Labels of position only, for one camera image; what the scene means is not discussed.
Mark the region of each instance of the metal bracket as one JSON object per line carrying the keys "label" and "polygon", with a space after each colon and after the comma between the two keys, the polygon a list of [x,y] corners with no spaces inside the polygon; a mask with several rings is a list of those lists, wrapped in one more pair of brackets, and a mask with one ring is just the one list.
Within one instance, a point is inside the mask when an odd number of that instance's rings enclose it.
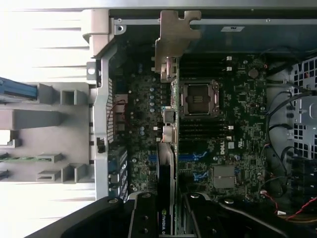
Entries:
{"label": "metal bracket", "polygon": [[193,30],[189,23],[200,20],[200,11],[186,11],[184,19],[177,11],[160,13],[160,37],[155,42],[155,72],[161,73],[161,82],[171,82],[176,76],[175,59],[181,57],[192,40],[201,38],[200,30]]}
{"label": "metal bracket", "polygon": [[83,38],[89,43],[91,57],[100,59],[114,39],[114,19],[109,17],[109,9],[84,10],[82,14]]}

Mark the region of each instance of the green circuit board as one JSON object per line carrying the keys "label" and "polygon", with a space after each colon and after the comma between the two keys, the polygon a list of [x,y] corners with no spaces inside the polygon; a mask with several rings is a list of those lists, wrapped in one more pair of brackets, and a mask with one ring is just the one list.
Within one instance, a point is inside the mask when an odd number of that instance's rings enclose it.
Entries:
{"label": "green circuit board", "polygon": [[[264,179],[260,153],[266,139],[266,82],[262,70],[265,65],[254,55],[230,57],[220,64],[224,72],[219,70],[219,75],[213,75],[208,62],[214,62],[213,58],[226,59],[226,56],[204,57],[202,60],[210,72],[201,75],[202,69],[198,67],[197,75],[188,77],[184,73],[182,77],[180,68],[180,82],[190,80],[195,84],[201,80],[215,80],[219,84],[220,113],[216,117],[180,117],[177,168],[179,175],[186,178],[190,191],[204,192],[213,200],[240,195],[252,201],[258,199],[258,189]],[[129,89],[126,114],[130,126],[125,131],[125,138],[130,158],[130,192],[155,191],[161,107],[170,105],[170,84],[160,82],[159,75],[151,71],[151,63],[150,56],[137,57],[133,60],[134,67],[124,75]],[[189,124],[194,130],[202,122],[207,125],[218,123],[222,129],[220,132],[212,129],[210,135],[202,138],[182,138],[182,123]]]}

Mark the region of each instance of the motherboard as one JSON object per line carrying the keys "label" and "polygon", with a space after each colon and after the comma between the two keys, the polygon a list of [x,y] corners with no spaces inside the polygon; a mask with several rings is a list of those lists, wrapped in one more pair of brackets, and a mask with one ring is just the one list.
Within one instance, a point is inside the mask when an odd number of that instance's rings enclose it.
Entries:
{"label": "motherboard", "polygon": [[130,192],[156,190],[162,112],[177,102],[177,176],[186,189],[213,200],[258,199],[264,182],[265,66],[255,55],[184,55],[175,90],[151,71],[150,55],[131,56],[116,79],[116,93],[128,96],[119,135],[127,144]]}

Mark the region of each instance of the cpu socket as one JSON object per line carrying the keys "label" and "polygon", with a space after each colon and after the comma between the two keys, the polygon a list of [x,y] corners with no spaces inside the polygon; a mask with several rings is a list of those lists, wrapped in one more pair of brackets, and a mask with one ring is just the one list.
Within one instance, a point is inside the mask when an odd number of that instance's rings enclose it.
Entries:
{"label": "cpu socket", "polygon": [[217,81],[182,82],[183,115],[185,117],[216,117],[219,115],[219,84]]}

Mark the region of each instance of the expansion slot bracket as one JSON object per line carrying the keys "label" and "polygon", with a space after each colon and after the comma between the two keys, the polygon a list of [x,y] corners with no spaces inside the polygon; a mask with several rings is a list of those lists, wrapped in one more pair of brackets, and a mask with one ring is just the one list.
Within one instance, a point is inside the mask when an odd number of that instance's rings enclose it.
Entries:
{"label": "expansion slot bracket", "polygon": [[177,11],[160,13],[160,37],[155,42],[155,72],[161,74],[161,82],[171,82],[176,76],[174,58],[181,57],[192,40],[201,38],[200,30],[193,30],[189,23],[200,20],[200,11],[185,11],[184,19]]}

